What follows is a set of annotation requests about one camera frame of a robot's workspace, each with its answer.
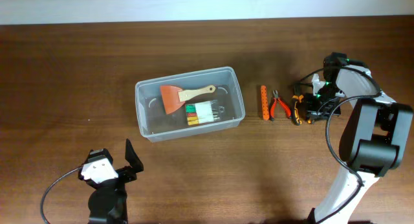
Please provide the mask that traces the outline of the orange black long-nose pliers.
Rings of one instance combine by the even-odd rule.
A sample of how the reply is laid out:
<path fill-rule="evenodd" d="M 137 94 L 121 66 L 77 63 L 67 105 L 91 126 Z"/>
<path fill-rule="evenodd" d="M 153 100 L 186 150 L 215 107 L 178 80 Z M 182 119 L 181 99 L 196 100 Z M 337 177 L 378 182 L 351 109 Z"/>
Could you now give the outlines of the orange black long-nose pliers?
<path fill-rule="evenodd" d="M 314 124 L 314 121 L 307 115 L 307 112 L 308 112 L 307 102 L 309 98 L 306 93 L 302 92 L 301 86 L 302 86 L 301 83 L 296 83 L 292 86 L 293 96 L 290 101 L 292 122 L 296 126 L 302 125 L 302 120 L 304 120 L 308 124 Z"/>

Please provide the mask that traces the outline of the red handled cutting pliers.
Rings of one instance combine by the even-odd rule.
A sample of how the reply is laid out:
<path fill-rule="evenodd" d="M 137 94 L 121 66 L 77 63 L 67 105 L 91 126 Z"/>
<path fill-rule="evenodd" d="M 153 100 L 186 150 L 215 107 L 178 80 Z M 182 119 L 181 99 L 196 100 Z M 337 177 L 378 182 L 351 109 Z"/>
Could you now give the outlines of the red handled cutting pliers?
<path fill-rule="evenodd" d="M 278 105 L 280 105 L 282 107 L 282 109 L 285 112 L 286 117 L 291 119 L 292 118 L 292 113 L 291 113 L 289 105 L 279 96 L 279 93 L 278 93 L 277 90 L 273 90 L 272 94 L 273 94 L 273 101 L 271 103 L 270 112 L 269 112 L 270 113 L 270 120 L 274 121 L 275 113 L 276 113 L 276 107 Z"/>

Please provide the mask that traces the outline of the orange perforated bar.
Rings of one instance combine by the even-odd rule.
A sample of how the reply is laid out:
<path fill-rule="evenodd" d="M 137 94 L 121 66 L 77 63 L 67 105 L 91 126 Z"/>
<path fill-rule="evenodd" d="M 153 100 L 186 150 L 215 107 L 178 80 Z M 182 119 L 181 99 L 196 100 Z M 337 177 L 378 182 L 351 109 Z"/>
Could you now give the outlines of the orange perforated bar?
<path fill-rule="evenodd" d="M 262 85 L 260 87 L 260 93 L 261 93 L 261 107 L 262 107 L 263 120 L 269 120 L 270 113 L 268 110 L 267 88 L 265 85 Z"/>

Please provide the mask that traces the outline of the clear plastic container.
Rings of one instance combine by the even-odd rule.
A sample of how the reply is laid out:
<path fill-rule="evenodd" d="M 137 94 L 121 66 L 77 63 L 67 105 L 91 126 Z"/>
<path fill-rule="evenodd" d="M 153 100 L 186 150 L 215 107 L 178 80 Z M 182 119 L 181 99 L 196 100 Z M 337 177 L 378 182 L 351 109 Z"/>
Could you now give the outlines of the clear plastic container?
<path fill-rule="evenodd" d="M 163 85 L 183 90 L 207 87 L 209 93 L 196 96 L 167 114 L 161 93 Z M 241 88 L 231 67 L 138 82 L 135 85 L 135 106 L 140 133 L 151 142 L 234 128 L 245 117 Z"/>

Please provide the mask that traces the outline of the orange scraper wooden handle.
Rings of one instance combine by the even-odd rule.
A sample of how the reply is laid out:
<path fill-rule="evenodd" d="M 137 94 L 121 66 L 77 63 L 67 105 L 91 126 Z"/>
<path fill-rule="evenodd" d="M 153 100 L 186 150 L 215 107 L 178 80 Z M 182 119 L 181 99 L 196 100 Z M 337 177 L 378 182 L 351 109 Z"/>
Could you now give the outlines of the orange scraper wooden handle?
<path fill-rule="evenodd" d="M 167 115 L 177 111 L 186 101 L 199 95 L 214 93 L 215 90 L 216 87 L 214 85 L 208 85 L 200 89 L 182 89 L 174 85 L 160 86 L 161 97 Z"/>

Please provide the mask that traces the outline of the clear case coloured bits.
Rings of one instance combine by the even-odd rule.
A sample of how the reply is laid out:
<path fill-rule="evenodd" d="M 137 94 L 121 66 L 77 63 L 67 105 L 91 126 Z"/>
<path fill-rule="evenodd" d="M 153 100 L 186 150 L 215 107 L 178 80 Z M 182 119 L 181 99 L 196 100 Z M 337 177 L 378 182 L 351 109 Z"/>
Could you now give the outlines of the clear case coloured bits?
<path fill-rule="evenodd" d="M 186 104 L 185 111 L 189 126 L 217 122 L 224 118 L 225 108 L 217 100 Z"/>

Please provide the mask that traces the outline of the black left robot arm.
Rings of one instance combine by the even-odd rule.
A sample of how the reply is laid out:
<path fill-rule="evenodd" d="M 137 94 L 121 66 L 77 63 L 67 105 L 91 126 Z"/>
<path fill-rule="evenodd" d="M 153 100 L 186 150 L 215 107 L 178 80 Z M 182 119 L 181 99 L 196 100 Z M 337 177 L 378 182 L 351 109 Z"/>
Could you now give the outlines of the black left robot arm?
<path fill-rule="evenodd" d="M 128 224 L 127 192 L 125 185 L 137 179 L 144 165 L 131 141 L 125 140 L 127 166 L 114 169 L 109 150 L 91 150 L 81 165 L 78 179 L 94 188 L 88 200 L 89 223 Z"/>

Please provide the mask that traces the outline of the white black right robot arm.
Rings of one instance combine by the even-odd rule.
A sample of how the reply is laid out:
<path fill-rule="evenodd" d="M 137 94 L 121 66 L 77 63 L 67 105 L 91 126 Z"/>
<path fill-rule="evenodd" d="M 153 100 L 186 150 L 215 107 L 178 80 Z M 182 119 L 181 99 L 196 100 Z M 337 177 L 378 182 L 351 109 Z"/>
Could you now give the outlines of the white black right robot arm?
<path fill-rule="evenodd" d="M 383 92 L 369 67 L 346 54 L 333 52 L 310 73 L 312 92 L 294 98 L 294 120 L 313 124 L 324 120 L 325 136 L 340 108 L 353 110 L 338 150 L 327 142 L 340 169 L 324 200 L 310 211 L 307 223 L 348 223 L 359 202 L 380 178 L 401 164 L 413 120 L 413 108 Z"/>

